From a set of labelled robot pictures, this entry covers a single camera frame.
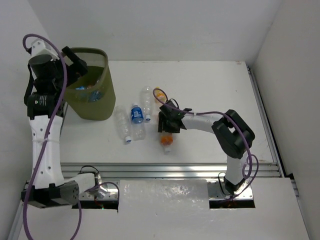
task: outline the blue bottle label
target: blue bottle label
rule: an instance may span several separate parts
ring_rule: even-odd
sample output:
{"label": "blue bottle label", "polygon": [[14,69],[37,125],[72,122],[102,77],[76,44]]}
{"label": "blue bottle label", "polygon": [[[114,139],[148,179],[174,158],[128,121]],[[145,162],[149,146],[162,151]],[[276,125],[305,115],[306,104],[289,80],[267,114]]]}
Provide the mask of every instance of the blue bottle label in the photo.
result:
{"label": "blue bottle label", "polygon": [[140,107],[134,107],[131,109],[131,120],[134,122],[134,119],[141,119],[143,121],[144,116]]}

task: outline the white panel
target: white panel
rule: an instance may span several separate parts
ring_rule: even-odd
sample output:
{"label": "white panel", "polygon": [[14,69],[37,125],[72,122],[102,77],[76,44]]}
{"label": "white panel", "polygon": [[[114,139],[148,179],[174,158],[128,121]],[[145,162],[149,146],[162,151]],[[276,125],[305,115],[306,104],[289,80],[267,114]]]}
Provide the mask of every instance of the white panel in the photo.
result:
{"label": "white panel", "polygon": [[[86,209],[77,240],[307,240],[291,181],[259,178],[253,183],[256,208],[208,207],[203,181],[120,182],[119,213]],[[28,208],[34,239],[69,239],[78,210]],[[19,240],[26,240],[24,229]]]}
{"label": "white panel", "polygon": [[320,2],[286,0],[254,70],[312,239],[320,239]]}
{"label": "white panel", "polygon": [[59,47],[112,60],[253,63],[281,0],[28,0]]}
{"label": "white panel", "polygon": [[22,38],[30,32],[46,33],[27,0],[1,1],[0,30],[0,239],[7,239],[32,168],[32,134],[24,105],[29,54]]}
{"label": "white panel", "polygon": [[[112,61],[109,63],[116,105],[127,111],[139,101],[145,85],[165,90],[181,108],[196,112],[236,110],[255,133],[252,153],[272,162],[266,133],[244,62]],[[83,120],[69,108],[61,134],[63,163],[225,163],[227,155],[214,134],[181,130],[171,152],[164,154],[158,134],[157,111],[145,123],[146,139],[124,145],[114,116],[106,121]]]}

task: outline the black strap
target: black strap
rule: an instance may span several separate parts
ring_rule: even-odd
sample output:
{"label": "black strap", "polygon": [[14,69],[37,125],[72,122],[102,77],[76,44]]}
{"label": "black strap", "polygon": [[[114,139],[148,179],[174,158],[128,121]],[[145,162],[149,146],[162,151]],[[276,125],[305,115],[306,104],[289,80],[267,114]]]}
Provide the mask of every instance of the black strap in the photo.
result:
{"label": "black strap", "polygon": [[28,64],[28,70],[29,70],[29,83],[28,86],[26,87],[25,90],[25,94],[24,94],[24,104],[27,106],[27,102],[28,102],[28,97],[31,95],[32,93],[32,89],[34,88],[34,76],[32,76],[32,71],[31,71],[31,66],[30,64]]}

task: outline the green bin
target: green bin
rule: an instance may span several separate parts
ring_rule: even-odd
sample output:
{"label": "green bin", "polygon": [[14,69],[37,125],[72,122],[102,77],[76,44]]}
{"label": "green bin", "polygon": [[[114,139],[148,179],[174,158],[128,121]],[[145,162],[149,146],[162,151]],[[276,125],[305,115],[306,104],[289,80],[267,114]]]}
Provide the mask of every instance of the green bin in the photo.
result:
{"label": "green bin", "polygon": [[106,120],[115,107],[107,54],[95,48],[74,47],[71,50],[88,65],[88,73],[67,87],[64,99],[79,115],[88,120]]}

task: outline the white wall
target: white wall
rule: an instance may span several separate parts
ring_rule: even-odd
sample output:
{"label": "white wall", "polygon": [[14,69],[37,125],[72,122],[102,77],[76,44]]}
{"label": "white wall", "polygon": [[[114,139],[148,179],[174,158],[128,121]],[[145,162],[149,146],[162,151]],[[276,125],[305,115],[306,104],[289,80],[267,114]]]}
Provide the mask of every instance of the white wall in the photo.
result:
{"label": "white wall", "polygon": [[285,0],[254,65],[312,239],[320,239],[320,1]]}
{"label": "white wall", "polygon": [[1,2],[0,31],[0,239],[7,239],[32,167],[32,137],[24,105],[29,57],[22,38],[30,32],[46,33],[27,0]]}
{"label": "white wall", "polygon": [[28,0],[50,39],[111,60],[252,64],[282,0]]}

